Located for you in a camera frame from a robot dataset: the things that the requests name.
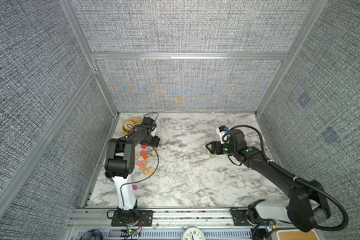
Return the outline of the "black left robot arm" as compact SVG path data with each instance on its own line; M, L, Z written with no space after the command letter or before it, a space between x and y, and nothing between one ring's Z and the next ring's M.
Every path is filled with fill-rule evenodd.
M125 225L136 224L140 218L138 201L135 197L132 173L135 169L135 148L138 144L157 147L160 138L155 136L157 125L154 120L144 118L142 124L118 139L110 139L105 159L105 176L115 184L118 207L114 217Z

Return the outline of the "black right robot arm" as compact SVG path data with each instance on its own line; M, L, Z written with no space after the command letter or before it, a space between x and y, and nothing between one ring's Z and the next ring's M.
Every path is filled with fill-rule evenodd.
M246 143L221 143L220 141L206 144L207 150L213 155L227 155L271 181L286 196L288 201L269 203L257 200L248 206L247 218L252 224L262 220L278 220L294 225L302 232L321 228L321 224L331 217L328 201L330 197L323 186L317 181L306 181L267 158L265 153Z

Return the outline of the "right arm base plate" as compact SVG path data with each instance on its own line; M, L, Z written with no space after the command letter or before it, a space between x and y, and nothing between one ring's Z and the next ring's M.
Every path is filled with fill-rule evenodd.
M232 220L235 227L256 225L249 220L248 209L231 208L230 214L232 216Z

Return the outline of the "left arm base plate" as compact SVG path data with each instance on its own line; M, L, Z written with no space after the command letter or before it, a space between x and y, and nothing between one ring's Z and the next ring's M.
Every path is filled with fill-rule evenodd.
M139 210L136 217L125 217L121 213L114 212L112 216L112 227L151 227L153 222L153 211Z

